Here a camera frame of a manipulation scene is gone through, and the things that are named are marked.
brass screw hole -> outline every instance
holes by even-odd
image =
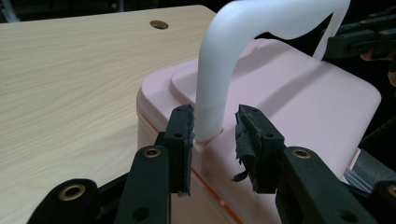
[[[396,185],[390,185],[388,191],[393,197],[396,197]]]
[[[151,21],[149,23],[152,27],[159,29],[159,30],[166,30],[169,28],[168,23],[164,21]]]
[[[144,155],[147,158],[155,158],[161,154],[161,151],[157,148],[149,148],[145,151]]]
[[[82,184],[75,184],[64,187],[59,193],[59,199],[62,201],[72,201],[79,198],[85,192],[85,186]]]
[[[294,149],[292,151],[293,155],[295,157],[298,157],[300,159],[309,159],[311,158],[311,154],[308,151],[302,150],[302,149]]]

pink plastic box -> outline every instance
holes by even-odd
[[[139,147],[154,143],[158,132],[164,131],[173,108],[184,104],[196,106],[198,141],[193,148],[192,168],[196,177],[193,181],[219,197],[224,214],[234,222],[279,223],[273,195],[255,194],[248,180],[230,181],[244,171],[234,151],[234,113],[238,105],[259,108],[285,136],[286,146],[316,151],[341,178],[380,102],[372,85],[321,61],[327,37],[338,29],[348,1],[303,0],[298,1],[298,6],[295,2],[232,2],[210,25],[199,60],[150,74],[137,95]],[[254,27],[266,10],[290,12],[291,8],[299,13],[277,20],[288,29],[274,28],[272,23]],[[331,13],[328,31],[314,57],[278,40],[252,40],[265,31],[284,38],[303,35]]]

light wood tabletop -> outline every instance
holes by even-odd
[[[197,58],[214,15],[192,6],[0,24],[0,222],[25,223],[66,180],[102,186],[128,172],[143,78]]]

white plastic handle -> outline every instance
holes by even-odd
[[[349,0],[246,0],[222,8],[209,25],[200,49],[195,139],[207,141],[221,132],[233,70],[254,37],[270,32],[293,39],[310,32],[332,14],[313,55],[321,60],[328,37],[335,35],[348,7]]]

table hole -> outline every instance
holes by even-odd
[[[151,21],[149,23],[152,27],[159,29],[159,30],[166,30],[169,28],[168,23],[164,21]]]

